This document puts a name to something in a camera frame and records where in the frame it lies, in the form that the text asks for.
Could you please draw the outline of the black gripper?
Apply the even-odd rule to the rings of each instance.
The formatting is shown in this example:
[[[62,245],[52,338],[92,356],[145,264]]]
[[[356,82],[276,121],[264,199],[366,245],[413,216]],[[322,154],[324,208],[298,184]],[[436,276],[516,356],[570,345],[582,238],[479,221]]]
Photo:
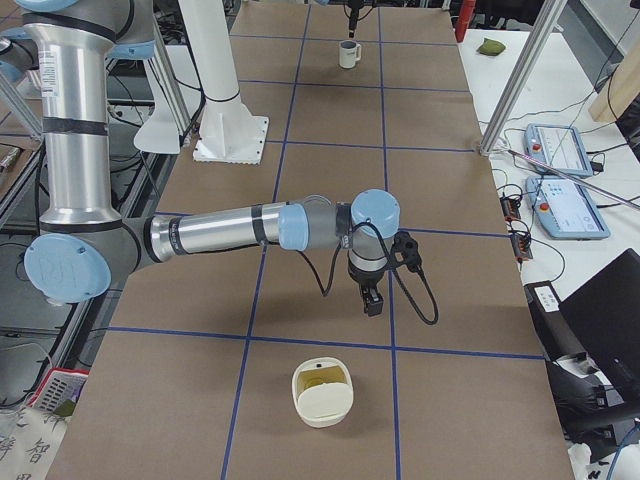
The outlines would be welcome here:
[[[347,6],[350,9],[348,36],[354,38],[358,24],[359,10],[363,8],[363,0],[347,0]]]
[[[378,284],[382,280],[385,269],[367,271],[358,268],[355,264],[348,264],[349,276],[358,284],[363,301],[363,310],[368,317],[375,317],[382,313],[384,298],[378,290]]]

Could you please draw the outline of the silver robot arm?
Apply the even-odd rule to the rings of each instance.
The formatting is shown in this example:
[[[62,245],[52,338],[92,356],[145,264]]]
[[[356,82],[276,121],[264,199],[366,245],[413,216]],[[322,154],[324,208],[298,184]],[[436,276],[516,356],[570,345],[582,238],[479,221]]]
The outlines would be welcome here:
[[[78,303],[176,256],[277,245],[346,250],[366,314],[378,315],[378,282],[394,266],[400,208],[372,189],[351,203],[319,195],[185,217],[125,219],[111,201],[108,56],[150,59],[149,1],[25,1],[23,25],[38,49],[49,206],[24,266],[47,297]]]

